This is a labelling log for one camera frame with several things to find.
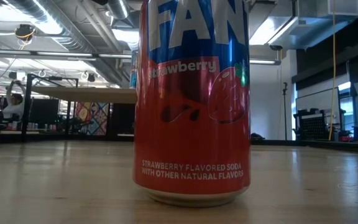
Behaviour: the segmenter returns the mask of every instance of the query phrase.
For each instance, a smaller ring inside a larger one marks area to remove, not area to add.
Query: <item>red can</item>
[[[149,0],[140,14],[135,182],[161,202],[228,203],[250,184],[243,0]]]

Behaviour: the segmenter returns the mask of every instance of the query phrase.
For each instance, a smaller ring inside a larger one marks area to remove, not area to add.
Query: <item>black equipment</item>
[[[329,131],[324,110],[300,110],[294,115],[300,140],[327,140]]]
[[[55,124],[58,112],[59,100],[33,99],[29,121],[39,124]]]
[[[285,129],[285,140],[288,140],[288,136],[287,136],[287,106],[285,103],[285,96],[287,95],[287,90],[288,90],[288,83],[284,83],[284,89],[283,89],[283,96],[284,96],[284,129]]]

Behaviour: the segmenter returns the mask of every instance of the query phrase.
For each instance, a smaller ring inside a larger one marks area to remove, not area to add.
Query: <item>window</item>
[[[353,131],[354,114],[353,114],[353,99],[352,97],[341,98],[341,109],[346,111],[343,116],[342,123],[344,130]]]

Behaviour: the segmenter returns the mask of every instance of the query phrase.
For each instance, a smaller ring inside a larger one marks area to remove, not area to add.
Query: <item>strawberry graphic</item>
[[[220,124],[235,123],[246,114],[249,81],[241,63],[223,70],[215,79],[208,102],[209,117]]]

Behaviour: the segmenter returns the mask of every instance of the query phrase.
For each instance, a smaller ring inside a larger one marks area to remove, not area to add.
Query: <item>fluorescent light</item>
[[[124,54],[99,54],[101,58],[132,58],[132,55],[124,55]]]
[[[84,54],[84,53],[38,52],[38,54],[44,56],[92,57],[92,54]]]
[[[280,32],[274,35],[273,38],[268,41],[268,44],[273,44],[279,37],[281,37],[294,23],[298,22],[298,17],[294,17],[285,27],[283,27]]]
[[[0,54],[30,55],[30,52],[23,50],[0,50]]]
[[[274,65],[276,61],[273,60],[249,60],[249,63],[256,65]]]
[[[78,57],[68,57],[67,60],[71,60],[71,61],[87,61],[87,62],[94,62],[96,61],[96,58],[78,58]]]
[[[351,88],[351,82],[343,83],[342,85],[338,86],[339,91],[346,90]]]

